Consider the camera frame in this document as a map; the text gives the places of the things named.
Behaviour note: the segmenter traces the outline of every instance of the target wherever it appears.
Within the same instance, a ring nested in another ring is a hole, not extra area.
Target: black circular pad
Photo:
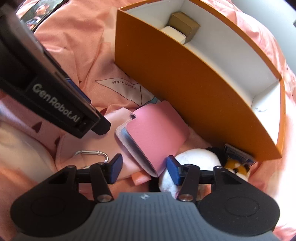
[[[273,230],[279,219],[277,203],[251,185],[225,185],[200,201],[198,209],[215,228],[239,236]]]
[[[90,216],[93,204],[69,188],[54,186],[27,192],[12,205],[10,215],[18,229],[33,237],[68,233]]]

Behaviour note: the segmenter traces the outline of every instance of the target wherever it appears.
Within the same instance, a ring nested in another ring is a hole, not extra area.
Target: orange box
[[[200,25],[184,45],[160,31],[179,11]],[[119,9],[115,63],[169,101],[212,145],[229,143],[257,161],[281,158],[280,73],[251,38],[201,0],[148,0]]]

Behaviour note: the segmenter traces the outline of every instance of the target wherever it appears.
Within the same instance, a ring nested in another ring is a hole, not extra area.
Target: metal carabiner
[[[99,156],[104,156],[105,157],[105,161],[102,162],[98,162],[98,164],[102,165],[106,162],[108,162],[109,157],[105,152],[102,151],[86,151],[86,150],[79,150],[77,152],[75,152],[75,154],[73,156],[77,156],[78,154],[85,154],[85,155],[99,155]]]

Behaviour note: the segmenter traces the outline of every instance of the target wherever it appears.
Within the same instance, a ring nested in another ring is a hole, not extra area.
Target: plush toy
[[[192,149],[177,155],[175,158],[181,165],[193,164],[199,166],[201,170],[211,171],[215,166],[223,166],[240,178],[248,181],[248,166],[243,166],[236,160],[227,159],[224,150],[219,148]],[[159,177],[159,189],[161,192],[169,191],[172,196],[176,198],[181,186],[176,186],[174,184],[166,169]],[[210,192],[210,184],[200,184],[198,187],[197,200],[201,200]]]
[[[247,164],[242,165],[239,161],[228,159],[224,168],[228,169],[232,173],[235,173],[240,178],[248,181],[250,176],[250,168]]]

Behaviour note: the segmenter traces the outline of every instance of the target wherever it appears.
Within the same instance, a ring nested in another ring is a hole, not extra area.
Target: small brown box
[[[185,43],[189,42],[193,38],[200,27],[197,22],[182,12],[172,13],[167,26],[171,26],[172,28],[184,34],[186,36]]]

